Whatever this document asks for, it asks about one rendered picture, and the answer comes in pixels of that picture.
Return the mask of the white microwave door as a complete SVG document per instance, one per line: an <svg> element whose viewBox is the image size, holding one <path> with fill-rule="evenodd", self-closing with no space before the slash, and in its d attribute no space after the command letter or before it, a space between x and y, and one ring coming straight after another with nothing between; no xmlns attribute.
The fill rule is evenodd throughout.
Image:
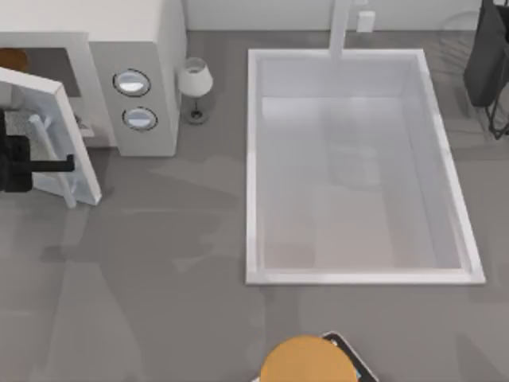
<svg viewBox="0 0 509 382"><path fill-rule="evenodd" d="M62 83L0 68L0 138L6 135L29 139L30 162L75 157L71 173L31 173L26 163L31 190L62 197L69 208L100 202L101 188Z"/></svg>

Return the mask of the round silver microwave knob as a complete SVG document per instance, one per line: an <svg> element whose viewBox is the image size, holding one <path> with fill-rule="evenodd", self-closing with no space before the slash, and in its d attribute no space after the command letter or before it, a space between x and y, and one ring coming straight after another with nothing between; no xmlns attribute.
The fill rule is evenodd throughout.
<svg viewBox="0 0 509 382"><path fill-rule="evenodd" d="M144 96L151 88L149 77L133 68L115 73L112 81L114 88L120 94L128 97Z"/></svg>
<svg viewBox="0 0 509 382"><path fill-rule="evenodd" d="M135 107L122 113L123 123L135 131L150 131L157 126L156 114L146 107Z"/></svg>

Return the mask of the orange round thing in microwave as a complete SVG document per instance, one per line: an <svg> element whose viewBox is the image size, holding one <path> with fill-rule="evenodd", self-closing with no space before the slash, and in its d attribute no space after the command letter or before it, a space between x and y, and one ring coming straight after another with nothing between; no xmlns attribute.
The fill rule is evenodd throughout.
<svg viewBox="0 0 509 382"><path fill-rule="evenodd" d="M28 72L28 55L23 49L0 48L0 68Z"/></svg>

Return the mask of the pale microwave oven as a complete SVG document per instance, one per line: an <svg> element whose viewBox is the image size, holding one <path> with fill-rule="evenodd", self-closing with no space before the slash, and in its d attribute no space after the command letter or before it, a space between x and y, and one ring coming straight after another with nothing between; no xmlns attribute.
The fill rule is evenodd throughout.
<svg viewBox="0 0 509 382"><path fill-rule="evenodd" d="M127 157L171 157L177 150L186 58L182 0L0 0L0 48L23 49L28 74L64 85L84 141ZM151 83L141 97L120 94L115 73L129 68ZM135 131L122 113L146 107L158 119Z"/></svg>

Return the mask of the clear wine glass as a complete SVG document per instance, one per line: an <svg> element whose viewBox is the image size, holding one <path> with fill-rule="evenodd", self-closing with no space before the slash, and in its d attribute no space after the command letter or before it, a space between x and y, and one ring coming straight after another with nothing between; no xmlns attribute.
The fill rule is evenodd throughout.
<svg viewBox="0 0 509 382"><path fill-rule="evenodd" d="M214 80L210 69L200 57L189 57L178 72L179 92L191 105L182 111L183 120L189 125L202 125L208 120L200 101L212 90Z"/></svg>

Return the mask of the white sink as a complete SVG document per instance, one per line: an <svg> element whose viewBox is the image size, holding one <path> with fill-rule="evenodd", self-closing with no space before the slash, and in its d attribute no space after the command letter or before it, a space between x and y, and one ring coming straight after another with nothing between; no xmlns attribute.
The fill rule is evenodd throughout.
<svg viewBox="0 0 509 382"><path fill-rule="evenodd" d="M249 285L483 285L421 49L250 49Z"/></svg>

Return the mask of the tall white tap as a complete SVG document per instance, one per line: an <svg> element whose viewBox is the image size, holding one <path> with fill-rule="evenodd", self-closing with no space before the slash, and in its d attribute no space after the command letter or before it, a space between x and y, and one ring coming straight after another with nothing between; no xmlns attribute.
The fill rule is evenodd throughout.
<svg viewBox="0 0 509 382"><path fill-rule="evenodd" d="M342 55L348 23L354 11L369 3L370 0L332 0L328 52L333 60Z"/></svg>

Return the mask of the round orange wooden board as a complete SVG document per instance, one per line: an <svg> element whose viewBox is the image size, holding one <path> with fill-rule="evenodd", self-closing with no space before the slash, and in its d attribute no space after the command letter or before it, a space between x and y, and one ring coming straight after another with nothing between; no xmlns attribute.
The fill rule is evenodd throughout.
<svg viewBox="0 0 509 382"><path fill-rule="evenodd" d="M359 382L346 353L322 337L299 335L274 346L262 362L259 382Z"/></svg>

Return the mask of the black tablet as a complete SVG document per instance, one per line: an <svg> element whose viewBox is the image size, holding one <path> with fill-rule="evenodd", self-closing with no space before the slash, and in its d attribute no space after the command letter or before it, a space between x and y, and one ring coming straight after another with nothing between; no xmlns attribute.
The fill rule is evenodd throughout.
<svg viewBox="0 0 509 382"><path fill-rule="evenodd" d="M333 343L347 355L356 371L358 382L381 382L380 379L367 366L361 356L341 334L335 331L329 331L323 333L321 337L326 341Z"/></svg>

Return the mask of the black stand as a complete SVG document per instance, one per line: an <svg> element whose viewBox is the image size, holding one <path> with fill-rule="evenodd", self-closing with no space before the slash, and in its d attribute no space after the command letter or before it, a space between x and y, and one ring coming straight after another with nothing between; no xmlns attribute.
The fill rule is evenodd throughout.
<svg viewBox="0 0 509 382"><path fill-rule="evenodd" d="M495 125L500 96L509 84L509 0L481 1L463 81L471 105L484 110L493 138L509 136L509 120L504 127Z"/></svg>

